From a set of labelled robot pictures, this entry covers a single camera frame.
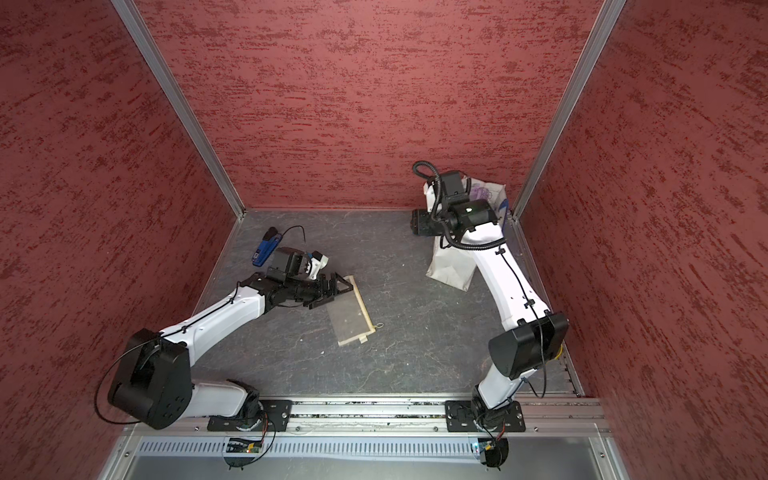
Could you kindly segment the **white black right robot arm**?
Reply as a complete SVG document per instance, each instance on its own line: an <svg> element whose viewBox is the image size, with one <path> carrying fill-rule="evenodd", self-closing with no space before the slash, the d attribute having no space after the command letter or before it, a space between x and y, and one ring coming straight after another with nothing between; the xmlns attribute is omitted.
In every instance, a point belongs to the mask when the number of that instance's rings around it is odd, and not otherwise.
<svg viewBox="0 0 768 480"><path fill-rule="evenodd" d="M415 162L412 171L425 181L427 204L412 212L413 233L466 254L496 303L504 332L488 342L492 365L475 387L470 411L480 429L500 432L513 413L516 393L560 354L568 319L552 312L525 280L505 239L502 217L488 200L471 197L469 177L459 170L441 173L427 161Z"/></svg>

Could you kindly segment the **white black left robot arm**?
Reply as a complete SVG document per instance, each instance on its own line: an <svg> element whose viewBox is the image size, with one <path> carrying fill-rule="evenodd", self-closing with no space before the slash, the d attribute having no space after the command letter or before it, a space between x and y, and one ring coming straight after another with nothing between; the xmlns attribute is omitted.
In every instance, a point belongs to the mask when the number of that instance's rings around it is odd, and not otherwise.
<svg viewBox="0 0 768 480"><path fill-rule="evenodd" d="M277 308L314 309L353 292L353 283L325 274L325 255L279 247L266 271L238 282L222 300L160 331L142 329L110 366L108 403L132 422L155 430L186 418L206 418L229 431L273 427L258 390L242 381L196 382L192 368L211 348Z"/></svg>

